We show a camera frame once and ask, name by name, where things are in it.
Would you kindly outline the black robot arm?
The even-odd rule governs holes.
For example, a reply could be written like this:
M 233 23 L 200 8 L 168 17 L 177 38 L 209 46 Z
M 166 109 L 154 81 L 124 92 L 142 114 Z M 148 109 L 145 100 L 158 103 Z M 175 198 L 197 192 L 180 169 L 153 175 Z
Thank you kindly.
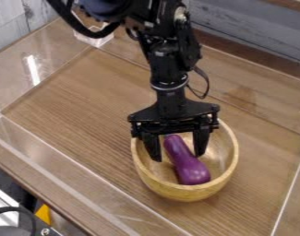
M 80 6 L 97 20 L 124 25 L 150 65 L 157 101 L 129 115 L 132 136 L 144 142 L 150 158 L 160 162 L 160 136 L 189 132 L 195 152 L 203 155 L 211 133 L 219 128 L 220 106 L 185 97 L 191 88 L 188 72 L 204 71 L 197 68 L 201 45 L 183 0 L 80 0 Z

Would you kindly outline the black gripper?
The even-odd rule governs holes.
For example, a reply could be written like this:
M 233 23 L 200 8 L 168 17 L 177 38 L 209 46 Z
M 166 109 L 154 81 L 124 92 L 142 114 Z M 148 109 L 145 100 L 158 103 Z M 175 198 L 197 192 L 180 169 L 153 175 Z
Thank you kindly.
M 157 101 L 128 117 L 132 136 L 142 139 L 150 158 L 161 162 L 158 136 L 192 132 L 195 152 L 200 157 L 207 151 L 211 132 L 219 128 L 219 112 L 217 104 L 188 99 L 184 88 L 157 91 Z

